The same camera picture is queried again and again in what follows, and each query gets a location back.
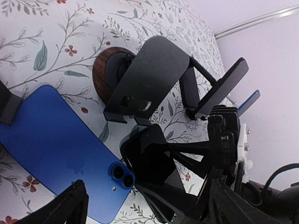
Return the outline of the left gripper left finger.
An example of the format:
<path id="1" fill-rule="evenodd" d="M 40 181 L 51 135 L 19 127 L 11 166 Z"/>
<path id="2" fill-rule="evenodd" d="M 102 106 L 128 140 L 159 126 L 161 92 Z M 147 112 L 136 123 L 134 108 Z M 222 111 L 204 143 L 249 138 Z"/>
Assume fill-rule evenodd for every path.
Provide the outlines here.
<path id="1" fill-rule="evenodd" d="M 89 196 L 78 179 L 51 202 L 27 215 L 18 224 L 85 224 Z"/>

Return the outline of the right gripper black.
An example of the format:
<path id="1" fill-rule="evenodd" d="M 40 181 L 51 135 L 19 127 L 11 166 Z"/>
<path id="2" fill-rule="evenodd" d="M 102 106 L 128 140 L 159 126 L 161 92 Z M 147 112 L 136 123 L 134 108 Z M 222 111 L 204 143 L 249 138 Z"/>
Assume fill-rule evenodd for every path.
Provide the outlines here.
<path id="1" fill-rule="evenodd" d="M 167 147 L 175 160 L 194 172 L 197 176 L 206 177 L 211 170 L 212 162 L 209 141 L 167 143 Z M 201 161 L 197 161 L 183 153 L 201 155 L 203 158 Z M 241 172 L 244 171 L 244 164 L 241 162 L 238 165 L 235 184 L 230 189 L 251 206 L 279 221 L 279 224 L 297 224 L 299 222 L 299 184 L 294 183 L 291 187 L 282 191 L 271 188 L 270 184 L 279 174 L 292 169 L 298 169 L 298 167 L 298 163 L 282 166 L 269 177 L 264 185 L 256 182 L 244 184 L 241 178 Z M 138 182 L 137 189 L 148 197 L 156 210 L 160 212 L 161 216 L 167 222 L 199 222 L 201 220 L 201 210 L 199 209 L 199 198 L 197 196 L 184 193 L 172 187 L 145 182 Z M 157 206 L 157 202 L 171 209 L 174 212 L 172 217 L 166 216 Z M 209 213 L 201 223 L 212 224 Z"/>

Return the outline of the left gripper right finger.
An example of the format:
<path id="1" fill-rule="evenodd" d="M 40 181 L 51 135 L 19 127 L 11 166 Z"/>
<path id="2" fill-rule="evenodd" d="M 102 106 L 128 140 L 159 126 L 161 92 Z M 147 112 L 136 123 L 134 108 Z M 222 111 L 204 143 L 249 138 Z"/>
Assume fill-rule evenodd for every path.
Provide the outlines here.
<path id="1" fill-rule="evenodd" d="M 279 221 L 243 200 L 222 182 L 213 179 L 209 214 L 213 224 L 278 224 Z"/>

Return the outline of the small black phone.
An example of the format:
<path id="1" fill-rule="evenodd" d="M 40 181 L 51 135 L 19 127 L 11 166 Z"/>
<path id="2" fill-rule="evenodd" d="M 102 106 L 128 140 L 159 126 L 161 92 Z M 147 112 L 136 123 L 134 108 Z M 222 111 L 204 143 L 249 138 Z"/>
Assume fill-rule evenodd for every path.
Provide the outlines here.
<path id="1" fill-rule="evenodd" d="M 219 105 L 224 98 L 235 88 L 249 70 L 247 61 L 241 57 L 220 78 L 216 84 L 199 101 L 195 108 L 196 118 L 206 117 L 215 105 Z"/>

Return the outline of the round wooden base stand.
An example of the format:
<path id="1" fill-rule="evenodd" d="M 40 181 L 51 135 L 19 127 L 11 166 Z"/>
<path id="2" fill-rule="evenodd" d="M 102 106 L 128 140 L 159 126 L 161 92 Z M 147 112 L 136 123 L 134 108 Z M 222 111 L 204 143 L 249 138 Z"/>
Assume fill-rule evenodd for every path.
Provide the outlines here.
<path id="1" fill-rule="evenodd" d="M 162 36 L 145 41 L 137 54 L 122 47 L 102 51 L 93 64 L 93 84 L 105 104 L 107 121 L 126 123 L 133 116 L 140 126 L 182 77 L 190 57 Z"/>

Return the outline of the black clamp phone stand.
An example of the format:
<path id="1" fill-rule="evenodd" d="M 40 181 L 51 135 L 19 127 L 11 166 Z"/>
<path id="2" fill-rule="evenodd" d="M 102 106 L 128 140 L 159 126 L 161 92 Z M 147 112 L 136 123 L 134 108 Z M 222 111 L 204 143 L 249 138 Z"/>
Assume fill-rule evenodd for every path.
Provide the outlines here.
<path id="1" fill-rule="evenodd" d="M 216 79 L 192 56 L 189 65 L 179 79 L 180 93 L 185 113 L 190 120 L 197 120 L 193 113 L 207 90 L 216 83 Z"/>

